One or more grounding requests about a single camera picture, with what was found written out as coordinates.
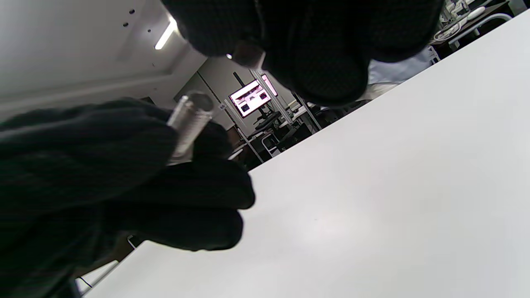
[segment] metal pole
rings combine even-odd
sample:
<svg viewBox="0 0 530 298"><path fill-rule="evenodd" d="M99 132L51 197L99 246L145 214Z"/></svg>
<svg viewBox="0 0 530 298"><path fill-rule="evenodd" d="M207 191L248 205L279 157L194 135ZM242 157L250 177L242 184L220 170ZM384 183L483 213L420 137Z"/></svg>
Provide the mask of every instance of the metal pole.
<svg viewBox="0 0 530 298"><path fill-rule="evenodd" d="M256 157L260 160L261 163L263 163L263 159L261 159L260 155L258 154L258 152L256 151L256 149L254 149L254 147L250 144L249 140L245 137L245 135L243 134L243 132L239 129L239 127L237 128L237 132L241 135L241 137L243 138L243 140L245 140L245 143L250 147L250 149L252 150L252 152L254 152L254 154L256 155Z"/></svg>
<svg viewBox="0 0 530 298"><path fill-rule="evenodd" d="M313 113L311 113L311 110L309 109L309 106L307 105L307 102L305 102L305 99L303 98L300 98L298 96L298 94L294 93L293 92L293 96L295 99L298 99L300 101L300 103L304 106L304 108L307 110L307 113L309 114L309 117L311 117L311 119L313 120L313 122L315 123L315 125L319 128L319 130L322 129L322 126L320 126L319 122L316 121L316 118L315 116L313 115Z"/></svg>
<svg viewBox="0 0 530 298"><path fill-rule="evenodd" d="M256 80L258 80L258 83L260 83L260 85L265 89L267 95L271 98L272 104L276 106L276 108L279 110L279 112L281 113L285 121L287 121L287 123L289 124L293 124L293 120L291 119L287 111L285 111L285 109L281 105L281 102L274 95L272 90L267 86L265 81L261 78L261 75L255 69L250 69L250 73L256 78Z"/></svg>

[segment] white tabletop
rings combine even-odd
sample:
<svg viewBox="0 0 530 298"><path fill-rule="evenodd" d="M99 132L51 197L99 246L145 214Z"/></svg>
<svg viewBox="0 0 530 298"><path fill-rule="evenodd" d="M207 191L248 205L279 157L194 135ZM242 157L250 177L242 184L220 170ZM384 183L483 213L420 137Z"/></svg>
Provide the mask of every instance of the white tabletop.
<svg viewBox="0 0 530 298"><path fill-rule="evenodd" d="M89 297L528 298L529 49L527 12L253 170L234 249L144 243Z"/></svg>

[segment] cable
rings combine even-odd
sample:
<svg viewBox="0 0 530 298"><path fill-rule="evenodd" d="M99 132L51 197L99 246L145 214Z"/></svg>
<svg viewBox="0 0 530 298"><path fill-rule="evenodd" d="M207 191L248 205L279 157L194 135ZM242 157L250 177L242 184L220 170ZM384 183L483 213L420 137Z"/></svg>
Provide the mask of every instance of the cable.
<svg viewBox="0 0 530 298"><path fill-rule="evenodd" d="M92 287L89 283L86 282L86 280L84 280L81 276L78 276L77 278L79 278L80 280L84 281L85 284L89 287Z"/></svg>

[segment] metal cylinder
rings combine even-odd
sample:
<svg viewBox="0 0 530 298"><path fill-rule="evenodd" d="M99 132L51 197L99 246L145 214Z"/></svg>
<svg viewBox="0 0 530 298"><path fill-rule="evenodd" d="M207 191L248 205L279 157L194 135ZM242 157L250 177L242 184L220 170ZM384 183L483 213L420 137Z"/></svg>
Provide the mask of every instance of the metal cylinder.
<svg viewBox="0 0 530 298"><path fill-rule="evenodd" d="M214 113L212 99L199 91L191 91L177 103L167 125L179 133L172 161L183 157L191 148L197 136L211 120Z"/></svg>

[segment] black glove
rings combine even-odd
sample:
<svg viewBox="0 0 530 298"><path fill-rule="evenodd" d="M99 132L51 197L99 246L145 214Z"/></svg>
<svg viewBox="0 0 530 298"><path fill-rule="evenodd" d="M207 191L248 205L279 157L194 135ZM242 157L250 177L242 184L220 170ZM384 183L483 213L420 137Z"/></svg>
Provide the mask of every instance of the black glove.
<svg viewBox="0 0 530 298"><path fill-rule="evenodd" d="M242 234L250 177L210 123L193 162L166 167L169 111L136 100L38 110L0 124L0 296L47 297L131 231L217 250Z"/></svg>

